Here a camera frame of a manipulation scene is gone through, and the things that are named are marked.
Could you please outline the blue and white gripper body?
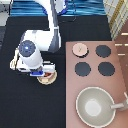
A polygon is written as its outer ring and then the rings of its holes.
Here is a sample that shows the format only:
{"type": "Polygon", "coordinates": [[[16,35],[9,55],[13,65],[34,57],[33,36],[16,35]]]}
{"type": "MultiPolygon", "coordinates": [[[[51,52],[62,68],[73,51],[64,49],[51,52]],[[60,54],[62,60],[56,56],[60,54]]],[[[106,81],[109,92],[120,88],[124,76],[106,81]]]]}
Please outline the blue and white gripper body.
{"type": "Polygon", "coordinates": [[[38,76],[44,76],[43,70],[31,70],[30,76],[38,77],[38,76]]]}

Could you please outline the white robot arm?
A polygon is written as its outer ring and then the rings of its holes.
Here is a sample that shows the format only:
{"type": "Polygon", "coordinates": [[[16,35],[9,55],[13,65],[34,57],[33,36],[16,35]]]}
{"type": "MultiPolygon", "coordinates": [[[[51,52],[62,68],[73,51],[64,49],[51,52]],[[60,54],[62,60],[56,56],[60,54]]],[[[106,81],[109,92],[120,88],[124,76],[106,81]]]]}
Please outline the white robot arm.
{"type": "Polygon", "coordinates": [[[55,53],[61,47],[61,36],[57,14],[66,8],[65,0],[34,0],[45,8],[48,15],[49,29],[27,30],[23,33],[18,46],[16,69],[29,72],[31,76],[43,76],[54,73],[55,64],[44,61],[41,52],[55,53]]]}

